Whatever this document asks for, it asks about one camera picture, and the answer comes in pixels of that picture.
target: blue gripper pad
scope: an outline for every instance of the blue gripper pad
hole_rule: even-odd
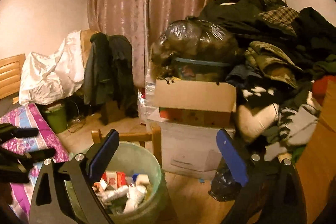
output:
[[[112,129],[105,137],[104,142],[101,144],[97,153],[89,164],[88,176],[92,184],[100,181],[101,176],[105,172],[118,147],[119,133],[118,131]]]
[[[244,160],[239,156],[232,144],[232,138],[225,129],[217,132],[217,146],[222,153],[233,179],[239,182],[242,187],[248,182],[247,168]]]

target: white cloth cover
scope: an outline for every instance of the white cloth cover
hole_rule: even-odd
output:
[[[237,126],[247,143],[253,142],[265,129],[279,119],[279,105],[271,104],[263,109],[250,109],[241,105],[237,109]]]
[[[19,103],[48,105],[71,96],[83,84],[81,32],[74,31],[49,55],[28,54],[21,75]]]

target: pink floral bedding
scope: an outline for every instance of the pink floral bedding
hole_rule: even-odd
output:
[[[56,162],[69,160],[68,152],[64,149],[60,140],[43,119],[34,103],[20,106],[0,118],[0,123],[6,122],[21,128],[38,128],[40,133],[33,138],[11,139],[4,143],[2,147],[18,154],[54,147],[56,149],[56,155],[54,156]],[[30,171],[30,183],[11,184],[14,199],[12,208],[24,222],[28,221],[31,198],[41,166],[42,162],[37,163]]]

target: wooden headboard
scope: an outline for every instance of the wooden headboard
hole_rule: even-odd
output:
[[[25,59],[25,54],[19,54],[0,60],[0,100],[20,90]]]

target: bed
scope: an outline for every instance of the bed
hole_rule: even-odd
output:
[[[13,104],[13,99],[15,101],[15,95],[20,89],[24,60],[24,54],[0,60],[0,108],[9,110],[4,116],[0,117],[0,123],[9,122],[21,128],[38,128],[39,134],[33,138],[11,139],[4,143],[2,147],[19,154],[53,147],[56,149],[53,159],[56,162],[67,161],[69,159],[68,152],[43,119],[37,106],[34,103],[24,106]],[[30,183],[11,184],[14,200],[12,209],[24,222],[28,221],[31,197],[41,166],[42,162],[37,163],[30,171]]]

